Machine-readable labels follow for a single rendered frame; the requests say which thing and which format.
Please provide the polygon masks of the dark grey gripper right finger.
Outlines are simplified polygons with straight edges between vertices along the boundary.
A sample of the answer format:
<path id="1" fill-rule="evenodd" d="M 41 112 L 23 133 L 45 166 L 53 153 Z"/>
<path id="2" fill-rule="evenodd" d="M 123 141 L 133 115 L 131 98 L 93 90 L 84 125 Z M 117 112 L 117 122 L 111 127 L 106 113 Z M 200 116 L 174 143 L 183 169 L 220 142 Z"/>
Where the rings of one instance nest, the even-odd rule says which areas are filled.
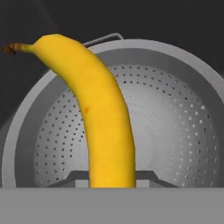
<path id="1" fill-rule="evenodd" d="M 177 188 L 176 185 L 160 179 L 154 171 L 136 171 L 136 180 L 147 180 L 150 187 Z"/>

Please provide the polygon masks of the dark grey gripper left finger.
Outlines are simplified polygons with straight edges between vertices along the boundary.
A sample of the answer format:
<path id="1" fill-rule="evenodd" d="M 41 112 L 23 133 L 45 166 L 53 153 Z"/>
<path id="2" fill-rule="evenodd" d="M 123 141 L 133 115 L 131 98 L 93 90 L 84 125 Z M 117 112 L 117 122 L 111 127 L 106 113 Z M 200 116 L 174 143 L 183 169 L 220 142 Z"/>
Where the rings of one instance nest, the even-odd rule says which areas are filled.
<path id="1" fill-rule="evenodd" d="M 59 180 L 48 188 L 89 188 L 88 171 L 71 171 L 66 179 Z"/>

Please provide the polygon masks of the yellow banana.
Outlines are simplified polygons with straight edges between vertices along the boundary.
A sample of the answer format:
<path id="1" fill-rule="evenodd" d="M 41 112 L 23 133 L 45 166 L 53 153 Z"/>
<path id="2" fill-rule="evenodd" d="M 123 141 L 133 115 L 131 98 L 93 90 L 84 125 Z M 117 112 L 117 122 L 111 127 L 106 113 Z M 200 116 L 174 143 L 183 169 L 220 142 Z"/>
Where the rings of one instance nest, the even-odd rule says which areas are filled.
<path id="1" fill-rule="evenodd" d="M 33 44 L 11 43 L 3 52 L 34 54 L 75 95 L 87 138 L 89 186 L 134 188 L 130 114 L 116 78 L 105 64 L 82 43 L 61 34 L 44 35 Z"/>

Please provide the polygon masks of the grey metal colander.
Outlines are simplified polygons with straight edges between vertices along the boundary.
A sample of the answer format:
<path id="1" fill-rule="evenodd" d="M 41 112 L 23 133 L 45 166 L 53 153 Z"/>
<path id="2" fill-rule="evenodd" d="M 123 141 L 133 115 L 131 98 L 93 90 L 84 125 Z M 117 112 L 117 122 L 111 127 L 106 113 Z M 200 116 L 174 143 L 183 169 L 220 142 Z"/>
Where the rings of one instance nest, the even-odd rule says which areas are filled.
<path id="1" fill-rule="evenodd" d="M 136 170 L 177 187 L 224 187 L 224 79 L 173 45 L 111 34 L 88 42 L 129 107 Z M 3 130 L 2 186 L 48 187 L 88 171 L 76 98 L 54 72 L 31 89 Z"/>

